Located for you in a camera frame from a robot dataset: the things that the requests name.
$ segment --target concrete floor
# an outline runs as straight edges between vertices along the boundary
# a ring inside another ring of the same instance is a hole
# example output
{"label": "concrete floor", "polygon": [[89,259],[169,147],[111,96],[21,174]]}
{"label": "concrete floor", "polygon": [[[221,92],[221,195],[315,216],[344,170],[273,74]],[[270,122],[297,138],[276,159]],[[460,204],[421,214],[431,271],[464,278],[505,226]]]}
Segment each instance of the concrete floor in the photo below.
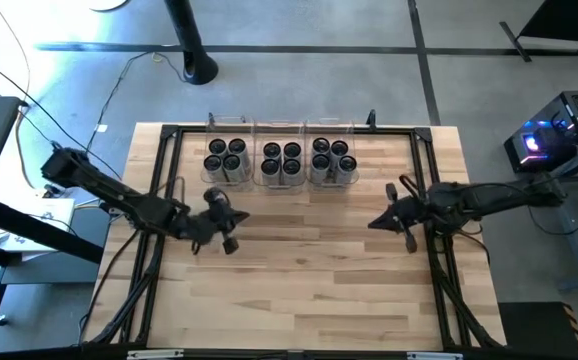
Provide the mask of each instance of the concrete floor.
{"label": "concrete floor", "polygon": [[[32,9],[14,0],[0,7],[26,45],[45,41],[174,44],[162,2],[130,0],[109,13],[78,2],[38,0]],[[418,0],[428,47],[510,48],[498,26],[513,31],[540,0]],[[205,45],[415,46],[406,0],[195,0]],[[576,43],[522,39],[527,47],[570,48]],[[81,142],[93,130],[109,91],[133,53],[39,52],[28,46],[31,94]],[[180,64],[180,54],[168,54]],[[195,87],[180,83],[165,63],[138,60],[104,118],[106,133],[94,151],[122,171],[136,122],[204,121],[215,114],[247,114],[257,120],[342,117],[363,121],[375,108],[380,124],[428,125],[416,55],[212,54],[220,74]],[[502,142],[556,94],[578,89],[578,57],[430,56],[431,79],[442,125],[460,129],[472,181],[514,178]],[[19,84],[26,70],[0,20],[0,69]],[[17,94],[0,79],[0,92]],[[69,141],[37,109],[29,117],[52,139]],[[29,177],[50,147],[28,124],[22,147]],[[537,213],[558,230],[548,211]],[[578,291],[560,293],[556,282],[576,275],[564,238],[541,233],[516,209],[483,222],[492,276],[501,302],[564,301],[578,316]],[[76,341],[77,319],[91,285],[18,286],[7,291],[2,311],[12,319],[0,328],[0,351],[65,346]]]}

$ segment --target pole base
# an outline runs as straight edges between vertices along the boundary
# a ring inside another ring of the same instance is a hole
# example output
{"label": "pole base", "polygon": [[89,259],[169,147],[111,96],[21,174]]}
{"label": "pole base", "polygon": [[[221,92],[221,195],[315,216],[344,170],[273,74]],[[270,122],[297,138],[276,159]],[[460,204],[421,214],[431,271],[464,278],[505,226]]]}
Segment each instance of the pole base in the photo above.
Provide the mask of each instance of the pole base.
{"label": "pole base", "polygon": [[195,53],[185,51],[183,54],[185,57],[183,77],[189,84],[204,85],[218,75],[218,64],[204,50]]}

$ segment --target black desk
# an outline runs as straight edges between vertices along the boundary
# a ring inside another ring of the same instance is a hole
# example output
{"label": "black desk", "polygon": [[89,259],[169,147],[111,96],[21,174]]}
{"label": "black desk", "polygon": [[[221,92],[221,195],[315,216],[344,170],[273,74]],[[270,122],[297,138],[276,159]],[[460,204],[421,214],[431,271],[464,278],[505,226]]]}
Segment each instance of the black desk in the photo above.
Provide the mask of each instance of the black desk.
{"label": "black desk", "polygon": [[[20,105],[18,98],[0,97],[0,153]],[[78,226],[83,233],[92,228],[89,225],[94,225],[93,229],[97,229],[100,235],[88,233],[88,239],[82,239],[0,203],[0,228],[58,250],[55,254],[22,263],[19,262],[20,254],[0,250],[0,302],[8,284],[95,281],[109,217],[97,210],[95,213],[82,212],[74,215],[74,226],[78,219],[84,219]]]}

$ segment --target black pole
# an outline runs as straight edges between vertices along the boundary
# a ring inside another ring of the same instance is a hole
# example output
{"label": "black pole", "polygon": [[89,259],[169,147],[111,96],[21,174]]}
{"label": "black pole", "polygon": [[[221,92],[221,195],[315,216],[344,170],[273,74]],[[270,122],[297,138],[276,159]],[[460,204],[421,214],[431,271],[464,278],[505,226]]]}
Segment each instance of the black pole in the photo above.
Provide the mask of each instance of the black pole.
{"label": "black pole", "polygon": [[0,228],[38,244],[100,264],[103,249],[55,226],[0,203]]}
{"label": "black pole", "polygon": [[207,55],[189,0],[165,0],[185,57],[183,76],[190,84],[203,85],[218,75],[218,65]]}

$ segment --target floor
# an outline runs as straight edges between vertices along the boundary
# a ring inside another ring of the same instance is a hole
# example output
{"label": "floor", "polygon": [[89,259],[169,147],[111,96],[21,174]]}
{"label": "floor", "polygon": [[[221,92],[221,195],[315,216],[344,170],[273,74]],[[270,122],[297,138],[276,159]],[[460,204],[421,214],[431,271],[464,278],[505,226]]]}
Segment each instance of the floor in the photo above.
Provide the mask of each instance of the floor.
{"label": "floor", "polygon": [[[508,49],[498,22],[520,31],[540,0],[416,0],[427,47]],[[48,52],[41,42],[176,44],[163,2],[130,0],[112,12],[92,12],[79,2],[38,0],[33,8],[0,0],[0,8],[25,45],[30,94],[65,129],[86,142],[125,62],[135,53]],[[247,114],[259,121],[340,117],[363,121],[376,109],[380,124],[457,126],[472,181],[514,179],[503,141],[563,90],[578,90],[578,57],[427,56],[421,72],[407,0],[192,0],[205,45],[310,45],[403,47],[408,54],[212,53],[220,73],[210,84],[178,81],[164,62],[137,60],[103,119],[94,152],[122,172],[136,122],[204,121],[214,114]],[[578,43],[521,39],[527,48],[571,49]],[[182,56],[167,54],[174,65]],[[24,85],[24,60],[0,19],[0,70]],[[0,93],[19,95],[0,78]],[[438,117],[428,104],[435,103]],[[62,135],[37,108],[29,118],[51,139]],[[50,147],[29,124],[21,144],[31,182]],[[90,195],[74,194],[78,199]],[[539,221],[558,231],[553,213]],[[500,302],[564,301],[578,317],[578,291],[556,282],[576,275],[562,237],[540,232],[524,208],[483,221]],[[18,286],[7,291],[0,351],[73,344],[91,285]]]}

